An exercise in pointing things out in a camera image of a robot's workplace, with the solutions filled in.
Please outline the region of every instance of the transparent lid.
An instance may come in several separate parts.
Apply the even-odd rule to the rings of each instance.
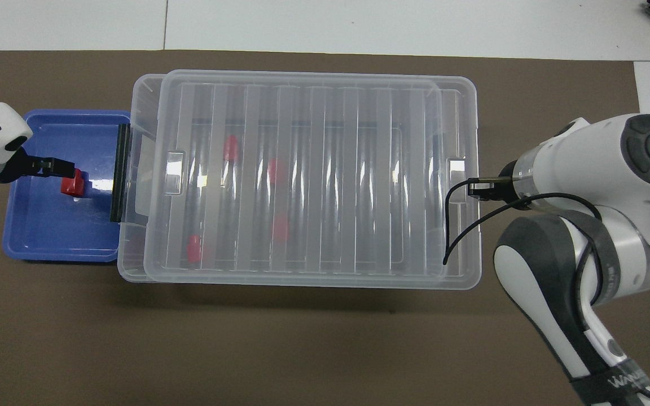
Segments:
[[[151,282],[144,271],[144,237],[152,200],[157,111],[164,74],[140,77],[132,91],[131,145],[124,184],[124,207],[119,224],[117,267],[130,282]]]
[[[152,280],[467,289],[480,279],[477,231],[441,264],[444,195],[477,175],[467,79],[173,71],[157,118],[154,147],[138,151],[152,150],[151,192],[135,193],[150,197],[135,211]],[[133,103],[133,130],[139,121]],[[456,234],[478,207],[454,197]]]

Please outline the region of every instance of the clear plastic container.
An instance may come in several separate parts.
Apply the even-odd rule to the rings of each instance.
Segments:
[[[469,80],[173,71],[158,95],[159,80],[134,90],[126,279],[426,289],[480,279],[478,231],[441,264],[444,195],[477,176]],[[449,210],[453,235],[478,215],[464,193]]]

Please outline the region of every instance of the black strap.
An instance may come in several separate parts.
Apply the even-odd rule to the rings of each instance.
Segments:
[[[616,246],[613,244],[606,226],[601,221],[580,213],[580,211],[561,211],[558,215],[567,219],[594,245],[594,260],[598,265],[601,279],[599,291],[596,293],[596,301],[593,304],[610,301],[616,295],[621,283],[621,265]]]
[[[650,386],[650,379],[632,359],[594,375],[570,382],[584,404],[604,403],[632,396]]]

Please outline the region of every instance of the red object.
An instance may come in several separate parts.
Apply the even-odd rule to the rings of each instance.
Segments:
[[[74,197],[82,197],[85,195],[85,178],[82,177],[82,172],[79,169],[75,169],[74,179],[62,178],[62,185],[59,187],[59,192]]]
[[[273,219],[273,241],[286,242],[289,237],[287,215],[276,215]]]
[[[187,260],[189,262],[200,262],[202,260],[202,246],[200,237],[192,235],[187,242]]]
[[[236,136],[230,135],[225,139],[225,151],[222,154],[222,159],[227,162],[237,162],[240,159],[240,142]]]
[[[278,160],[276,160],[275,158],[271,159],[270,162],[267,164],[267,177],[271,185],[277,185],[285,178],[284,167],[279,165]]]

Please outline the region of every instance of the brown table surface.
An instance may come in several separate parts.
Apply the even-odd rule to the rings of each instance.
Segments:
[[[639,110],[631,62],[222,51],[0,52],[0,101],[129,110],[138,77],[183,68],[468,77],[482,175],[573,118]],[[0,404],[578,404],[493,272],[521,213],[482,227],[483,277],[464,292],[138,285],[113,264],[8,258],[7,193]],[[650,375],[650,292],[598,313]]]

